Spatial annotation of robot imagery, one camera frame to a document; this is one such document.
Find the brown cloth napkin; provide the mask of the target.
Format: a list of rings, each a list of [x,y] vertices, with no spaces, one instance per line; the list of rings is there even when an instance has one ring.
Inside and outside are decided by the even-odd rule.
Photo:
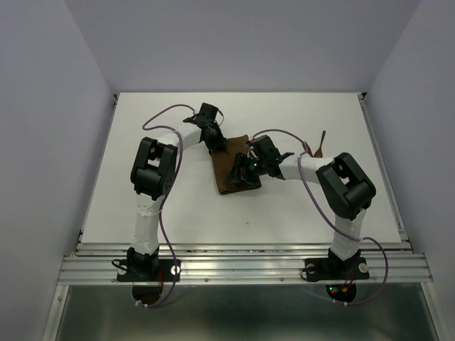
[[[256,190],[262,187],[261,182],[247,184],[244,180],[234,185],[228,184],[228,177],[234,170],[236,155],[241,153],[246,156],[249,151],[249,146],[247,145],[248,138],[248,135],[228,138],[225,142],[225,151],[210,152],[215,182],[220,195]]]

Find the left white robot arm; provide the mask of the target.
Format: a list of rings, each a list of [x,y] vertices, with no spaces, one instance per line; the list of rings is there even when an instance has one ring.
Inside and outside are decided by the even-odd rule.
[[[167,111],[162,110],[153,119]],[[144,131],[164,129],[167,133],[140,141],[130,175],[136,193],[136,224],[127,261],[141,279],[152,279],[158,273],[159,219],[178,175],[183,152],[201,142],[210,152],[226,149],[226,138],[217,122],[219,114],[222,112],[217,107],[203,103],[176,128],[151,126],[153,119],[143,124]]]

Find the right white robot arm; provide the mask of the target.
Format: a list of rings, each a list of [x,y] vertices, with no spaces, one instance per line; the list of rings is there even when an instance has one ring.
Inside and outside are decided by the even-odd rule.
[[[366,210],[376,196],[373,182],[349,153],[317,158],[307,146],[300,154],[281,153],[268,135],[246,142],[237,152],[226,185],[258,188],[260,177],[300,180],[319,214],[333,229],[327,269],[343,277],[353,268],[351,258],[359,251],[360,231]]]

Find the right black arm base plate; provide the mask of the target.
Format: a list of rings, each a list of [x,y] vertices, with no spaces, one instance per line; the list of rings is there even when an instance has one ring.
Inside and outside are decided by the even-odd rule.
[[[366,259],[357,257],[341,261],[330,258],[310,258],[305,260],[304,273],[309,282],[344,281],[346,279],[368,280],[370,278]]]

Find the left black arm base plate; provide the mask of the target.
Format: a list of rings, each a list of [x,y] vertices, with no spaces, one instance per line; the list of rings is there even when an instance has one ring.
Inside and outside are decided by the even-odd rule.
[[[152,271],[133,270],[127,265],[126,259],[114,259],[111,264],[117,270],[117,281],[121,283],[180,281],[179,259],[176,261],[177,266],[173,259],[160,259]]]

